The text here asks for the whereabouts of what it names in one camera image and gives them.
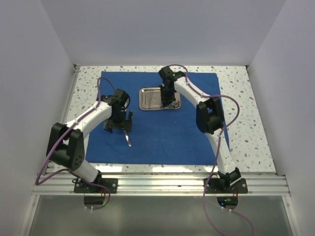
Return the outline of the blue surgical cloth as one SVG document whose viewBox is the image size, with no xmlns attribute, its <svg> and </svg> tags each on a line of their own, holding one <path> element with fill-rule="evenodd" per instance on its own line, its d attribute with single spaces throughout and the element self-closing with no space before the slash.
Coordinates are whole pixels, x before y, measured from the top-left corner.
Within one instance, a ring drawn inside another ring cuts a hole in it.
<svg viewBox="0 0 315 236">
<path fill-rule="evenodd" d="M 128 146 L 121 130 L 112 133 L 100 123 L 89 135 L 86 160 L 90 163 L 154 164 L 154 165 L 212 165 L 215 153 L 196 126 L 196 109 L 185 98 L 176 110 L 142 111 L 139 91 L 157 87 L 162 80 L 156 72 L 102 72 L 114 87 L 131 97 L 132 129 Z"/>
</svg>

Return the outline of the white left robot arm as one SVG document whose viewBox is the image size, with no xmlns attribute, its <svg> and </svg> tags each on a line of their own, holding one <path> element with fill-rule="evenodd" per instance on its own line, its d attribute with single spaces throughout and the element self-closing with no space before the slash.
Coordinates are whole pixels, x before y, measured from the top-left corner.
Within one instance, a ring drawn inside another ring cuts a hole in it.
<svg viewBox="0 0 315 236">
<path fill-rule="evenodd" d="M 104 130 L 110 133 L 114 129 L 122 130 L 131 146 L 128 135 L 132 128 L 133 112 L 127 112 L 129 104 L 129 94 L 117 89 L 113 95 L 99 96 L 81 116 L 65 124 L 54 124 L 47 147 L 47 159 L 85 180 L 85 187 L 91 193 L 99 192 L 102 187 L 100 171 L 86 160 L 84 139 L 104 122 Z"/>
</svg>

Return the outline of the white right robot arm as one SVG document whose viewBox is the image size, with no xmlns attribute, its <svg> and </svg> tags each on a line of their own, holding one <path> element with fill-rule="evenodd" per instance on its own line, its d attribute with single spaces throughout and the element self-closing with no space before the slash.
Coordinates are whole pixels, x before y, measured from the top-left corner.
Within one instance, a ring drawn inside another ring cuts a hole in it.
<svg viewBox="0 0 315 236">
<path fill-rule="evenodd" d="M 175 101 L 175 93 L 183 95 L 196 108 L 196 125 L 199 131 L 207 137 L 216 155 L 213 166 L 218 167 L 218 177 L 213 183 L 225 193 L 232 192 L 241 180 L 240 171 L 235 164 L 229 146 L 225 139 L 225 131 L 233 122 L 225 123 L 222 98 L 231 99 L 236 107 L 236 116 L 240 106 L 236 100 L 227 95 L 209 95 L 204 93 L 190 81 L 187 72 L 174 72 L 170 66 L 165 66 L 158 72 L 162 80 L 160 86 L 161 103 L 163 107 Z"/>
</svg>

